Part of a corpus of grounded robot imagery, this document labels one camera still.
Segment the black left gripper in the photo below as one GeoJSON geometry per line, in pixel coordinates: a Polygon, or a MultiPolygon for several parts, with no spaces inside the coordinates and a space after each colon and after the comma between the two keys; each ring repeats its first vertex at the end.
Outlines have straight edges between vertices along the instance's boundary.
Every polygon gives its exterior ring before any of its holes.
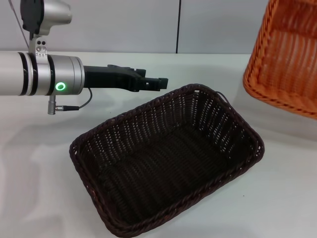
{"type": "Polygon", "coordinates": [[[84,66],[84,88],[117,88],[131,92],[167,89],[168,78],[145,78],[144,69],[117,65],[84,66]]]}

